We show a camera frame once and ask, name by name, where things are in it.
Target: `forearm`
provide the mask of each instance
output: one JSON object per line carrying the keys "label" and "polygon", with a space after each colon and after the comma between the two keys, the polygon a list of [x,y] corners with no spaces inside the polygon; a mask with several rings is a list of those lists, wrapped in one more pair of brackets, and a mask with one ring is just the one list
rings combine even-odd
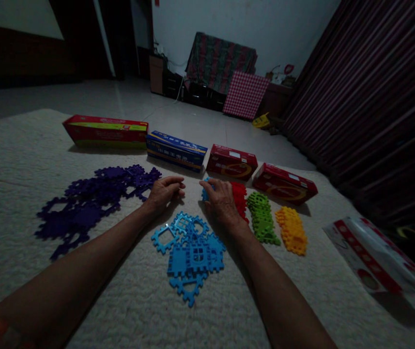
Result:
{"label": "forearm", "polygon": [[142,206],[103,235],[51,264],[0,302],[0,318],[38,341],[61,319],[71,333],[119,261],[152,218]]}
{"label": "forearm", "polygon": [[239,222],[228,229],[251,276],[273,347],[335,348],[304,297],[249,226]]}

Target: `purple interlocking block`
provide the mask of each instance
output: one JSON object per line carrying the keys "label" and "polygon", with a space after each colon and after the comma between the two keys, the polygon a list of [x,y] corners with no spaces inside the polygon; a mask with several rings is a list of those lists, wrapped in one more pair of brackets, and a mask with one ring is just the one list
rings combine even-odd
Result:
{"label": "purple interlocking block", "polygon": [[[151,189],[154,182],[162,176],[155,167],[147,173],[140,165],[127,168],[107,167],[94,173],[95,177],[72,182],[65,190],[64,197],[54,198],[37,213],[44,223],[35,235],[42,239],[63,240],[63,244],[57,247],[51,260],[56,260],[70,249],[88,241],[89,230],[103,216],[119,209],[122,197],[128,199],[136,196],[141,201],[146,201],[143,193]],[[135,189],[128,194],[128,187]],[[55,204],[66,206],[61,211],[51,211]]]}

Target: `toy box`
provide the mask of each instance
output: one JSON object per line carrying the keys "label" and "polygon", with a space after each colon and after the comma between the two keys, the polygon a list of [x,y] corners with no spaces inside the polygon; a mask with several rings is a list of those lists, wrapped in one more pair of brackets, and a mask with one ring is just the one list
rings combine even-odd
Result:
{"label": "toy box", "polygon": [[339,220],[323,229],[369,293],[415,292],[415,263],[369,220]]}
{"label": "toy box", "polygon": [[280,199],[301,205],[317,195],[315,183],[288,171],[265,163],[254,176],[252,185]]}
{"label": "toy box", "polygon": [[254,154],[214,144],[207,163],[207,170],[247,181],[257,169]]}
{"label": "toy box", "polygon": [[145,122],[74,115],[63,126],[79,147],[146,149]]}
{"label": "toy box", "polygon": [[201,172],[207,148],[154,131],[146,137],[148,156]]}

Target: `dark red curtain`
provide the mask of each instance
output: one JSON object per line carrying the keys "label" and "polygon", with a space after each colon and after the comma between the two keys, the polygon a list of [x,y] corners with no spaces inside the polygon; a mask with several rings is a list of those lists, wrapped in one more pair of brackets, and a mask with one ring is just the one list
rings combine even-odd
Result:
{"label": "dark red curtain", "polygon": [[415,229],[415,0],[342,1],[283,118],[363,214]]}

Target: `plaid cloth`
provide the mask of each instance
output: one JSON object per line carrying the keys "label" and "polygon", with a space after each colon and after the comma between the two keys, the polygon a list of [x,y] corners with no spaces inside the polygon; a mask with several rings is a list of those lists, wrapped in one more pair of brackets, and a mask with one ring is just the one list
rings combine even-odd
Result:
{"label": "plaid cloth", "polygon": [[269,79],[257,75],[235,71],[223,112],[254,119],[269,82]]}
{"label": "plaid cloth", "polygon": [[253,48],[197,32],[185,70],[186,78],[226,95],[234,71],[254,74],[256,60]]}

